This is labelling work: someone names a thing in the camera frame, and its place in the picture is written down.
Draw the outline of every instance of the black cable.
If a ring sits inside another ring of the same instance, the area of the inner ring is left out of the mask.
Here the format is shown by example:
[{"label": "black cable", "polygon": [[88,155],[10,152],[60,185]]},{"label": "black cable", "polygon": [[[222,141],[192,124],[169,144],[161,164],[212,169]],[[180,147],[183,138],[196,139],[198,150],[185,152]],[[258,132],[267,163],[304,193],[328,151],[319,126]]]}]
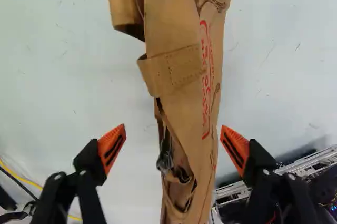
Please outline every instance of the black cable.
[{"label": "black cable", "polygon": [[31,192],[29,191],[20,181],[18,181],[16,178],[14,178],[11,174],[9,174],[6,170],[4,170],[0,166],[0,171],[2,171],[5,175],[7,175],[10,179],[12,179],[14,182],[17,183],[18,186],[20,186],[25,192],[27,192],[35,201],[38,201],[38,198]]}]

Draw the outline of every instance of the screw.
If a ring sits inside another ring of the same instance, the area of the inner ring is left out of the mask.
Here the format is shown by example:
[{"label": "screw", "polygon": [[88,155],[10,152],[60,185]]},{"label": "screw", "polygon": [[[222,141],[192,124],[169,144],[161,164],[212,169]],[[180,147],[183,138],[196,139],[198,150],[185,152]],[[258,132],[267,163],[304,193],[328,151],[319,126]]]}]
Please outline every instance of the screw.
[{"label": "screw", "polygon": [[291,180],[296,180],[296,177],[293,175],[293,174],[288,174],[288,177],[291,179]]},{"label": "screw", "polygon": [[264,170],[263,170],[263,173],[264,173],[265,175],[267,175],[267,176],[269,176],[269,175],[270,175],[270,172],[269,172],[269,170],[266,170],[266,169],[264,169]]}]

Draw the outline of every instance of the white wall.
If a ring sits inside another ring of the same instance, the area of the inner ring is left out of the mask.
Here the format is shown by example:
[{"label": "white wall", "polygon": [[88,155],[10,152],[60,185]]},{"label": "white wall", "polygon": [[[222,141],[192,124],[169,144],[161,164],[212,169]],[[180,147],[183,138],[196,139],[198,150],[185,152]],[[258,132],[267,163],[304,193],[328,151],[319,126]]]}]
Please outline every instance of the white wall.
[{"label": "white wall", "polygon": [[[128,139],[101,202],[109,223],[158,223],[157,128],[135,62],[144,44],[112,29],[107,0],[0,4],[1,156],[43,184],[71,172],[89,139],[125,123]],[[233,0],[219,126],[275,155],[317,139],[333,143],[335,16],[335,0]],[[232,171],[220,147],[217,176]]]}]

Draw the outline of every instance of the yellow cable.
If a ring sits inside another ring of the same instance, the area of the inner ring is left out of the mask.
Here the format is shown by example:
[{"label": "yellow cable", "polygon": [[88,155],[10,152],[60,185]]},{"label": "yellow cable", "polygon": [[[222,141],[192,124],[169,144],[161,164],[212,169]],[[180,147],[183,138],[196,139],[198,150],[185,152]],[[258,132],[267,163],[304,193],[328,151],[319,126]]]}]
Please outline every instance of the yellow cable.
[{"label": "yellow cable", "polygon": [[[2,161],[2,159],[0,158],[0,165],[2,166],[2,168],[4,168],[4,170],[6,170],[9,174],[11,174],[14,178],[18,179],[18,180],[21,180],[25,183],[28,183],[32,186],[34,186],[35,188],[39,189],[40,191],[43,190],[43,187],[40,186],[39,184],[27,179],[27,178],[22,178],[20,176],[18,176],[17,174],[15,174],[12,170],[10,170],[9,167],[7,167],[4,162]],[[73,216],[73,215],[68,215],[69,218],[73,219],[73,220],[78,220],[78,221],[81,221],[82,219],[80,217],[76,217],[76,216]]]}]

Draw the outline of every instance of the black strap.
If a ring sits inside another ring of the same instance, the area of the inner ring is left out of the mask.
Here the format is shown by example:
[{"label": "black strap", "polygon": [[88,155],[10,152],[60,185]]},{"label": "black strap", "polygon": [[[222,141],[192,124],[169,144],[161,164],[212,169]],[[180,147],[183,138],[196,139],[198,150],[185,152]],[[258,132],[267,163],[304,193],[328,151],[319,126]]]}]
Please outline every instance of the black strap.
[{"label": "black strap", "polygon": [[0,224],[7,223],[11,220],[23,220],[28,214],[26,212],[9,212],[0,216]]},{"label": "black strap", "polygon": [[79,172],[77,194],[83,224],[106,224],[95,182],[86,170]]}]

